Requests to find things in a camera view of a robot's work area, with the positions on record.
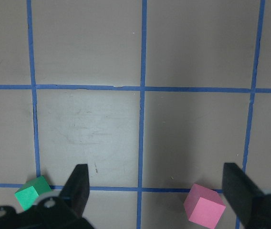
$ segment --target metal bolt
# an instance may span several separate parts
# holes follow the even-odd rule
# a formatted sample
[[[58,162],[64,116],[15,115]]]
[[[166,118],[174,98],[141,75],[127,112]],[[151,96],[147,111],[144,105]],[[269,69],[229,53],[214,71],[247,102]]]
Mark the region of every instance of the metal bolt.
[[[0,218],[6,215],[6,211],[4,210],[4,208],[0,209]]]
[[[51,208],[54,207],[56,202],[53,200],[53,198],[50,198],[48,201],[44,203],[45,208]]]

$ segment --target blue grid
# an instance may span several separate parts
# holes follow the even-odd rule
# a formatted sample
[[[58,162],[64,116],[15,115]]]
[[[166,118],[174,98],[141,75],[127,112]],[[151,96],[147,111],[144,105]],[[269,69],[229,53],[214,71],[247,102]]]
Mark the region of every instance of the blue grid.
[[[138,157],[138,186],[137,187],[90,187],[90,190],[96,191],[131,191],[137,192],[137,220],[136,228],[141,228],[141,206],[143,192],[156,193],[188,193],[189,188],[145,188],[142,187],[143,176],[143,140],[144,140],[144,107],[145,107],[145,92],[219,92],[219,93],[246,93],[250,94],[250,102],[248,109],[247,129],[245,136],[244,156],[243,156],[243,171],[246,171],[248,148],[250,143],[250,132],[252,125],[253,104],[256,93],[271,93],[271,88],[256,88],[257,66],[260,54],[260,41],[264,17],[265,0],[261,0],[260,12],[257,28],[255,56],[253,63],[251,88],[219,88],[219,87],[152,87],[145,86],[146,74],[146,19],[147,19],[147,0],[142,0],[142,52],[141,52],[141,81],[140,86],[106,86],[106,85],[56,85],[56,84],[36,84],[35,81],[35,64],[34,64],[34,49],[33,49],[33,30],[32,30],[32,12],[31,0],[27,0],[27,20],[28,20],[28,43],[29,43],[29,58],[30,58],[30,85],[0,85],[1,90],[31,90],[33,104],[33,126],[34,126],[34,147],[35,147],[35,164],[36,176],[41,175],[40,171],[40,154],[39,154],[39,138],[38,138],[38,120],[37,120],[37,90],[106,90],[106,91],[139,91],[140,92],[140,118],[139,118],[139,157]],[[7,184],[0,183],[0,187],[20,188],[23,184]],[[62,189],[62,186],[51,186],[52,189]],[[218,193],[222,193],[221,189],[215,189]],[[236,220],[236,229],[240,228],[240,222]]]

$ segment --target green block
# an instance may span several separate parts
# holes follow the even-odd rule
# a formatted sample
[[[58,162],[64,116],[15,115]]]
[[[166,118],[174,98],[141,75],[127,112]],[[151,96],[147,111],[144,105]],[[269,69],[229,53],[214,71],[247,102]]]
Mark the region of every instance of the green block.
[[[24,210],[29,209],[35,199],[42,193],[51,191],[49,184],[44,176],[26,182],[18,191],[15,192],[15,197],[19,201]]]

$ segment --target cube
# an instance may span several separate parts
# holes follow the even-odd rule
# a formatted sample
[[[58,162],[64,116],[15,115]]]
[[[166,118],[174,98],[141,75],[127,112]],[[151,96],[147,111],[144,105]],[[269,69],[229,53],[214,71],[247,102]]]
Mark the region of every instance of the cube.
[[[214,229],[226,206],[216,191],[194,184],[184,208],[189,221]]]
[[[15,192],[15,197],[19,201],[24,210],[29,209],[35,199],[42,193],[51,191],[49,184],[44,176],[26,182],[18,191]]]

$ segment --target pink block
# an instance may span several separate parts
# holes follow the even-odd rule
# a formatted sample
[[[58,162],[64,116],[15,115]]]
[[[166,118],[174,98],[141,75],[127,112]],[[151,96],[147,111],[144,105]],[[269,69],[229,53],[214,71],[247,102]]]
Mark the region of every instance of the pink block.
[[[214,229],[226,206],[217,192],[193,184],[184,208],[189,221]]]

